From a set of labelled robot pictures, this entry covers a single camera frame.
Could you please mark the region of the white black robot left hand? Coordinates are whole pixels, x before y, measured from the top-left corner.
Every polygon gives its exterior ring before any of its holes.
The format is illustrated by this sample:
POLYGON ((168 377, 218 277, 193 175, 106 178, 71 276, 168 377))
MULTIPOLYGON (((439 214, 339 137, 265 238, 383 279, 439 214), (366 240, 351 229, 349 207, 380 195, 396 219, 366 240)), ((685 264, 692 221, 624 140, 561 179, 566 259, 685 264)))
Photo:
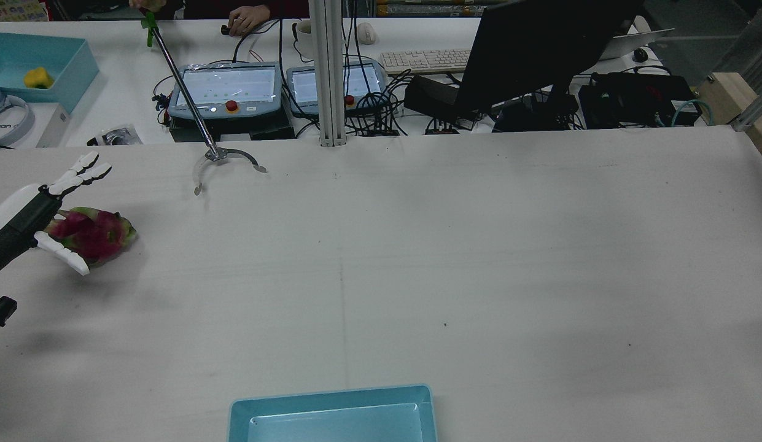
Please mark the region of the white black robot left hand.
POLYGON ((44 230, 61 209, 64 196, 109 174, 111 164, 97 165, 97 160, 95 151, 85 154, 52 184, 19 188, 0 204, 0 271, 29 249, 41 248, 78 274, 89 274, 88 264, 80 255, 59 244, 44 230))

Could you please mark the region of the person left hand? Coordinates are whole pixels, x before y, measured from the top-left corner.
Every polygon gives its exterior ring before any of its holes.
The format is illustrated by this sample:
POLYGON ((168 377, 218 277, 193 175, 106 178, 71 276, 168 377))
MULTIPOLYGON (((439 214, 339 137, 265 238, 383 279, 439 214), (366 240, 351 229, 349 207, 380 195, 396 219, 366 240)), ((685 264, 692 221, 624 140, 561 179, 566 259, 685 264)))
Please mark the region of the person left hand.
POLYGON ((245 36, 270 18, 271 11, 266 5, 241 6, 229 13, 228 34, 234 37, 245 36))

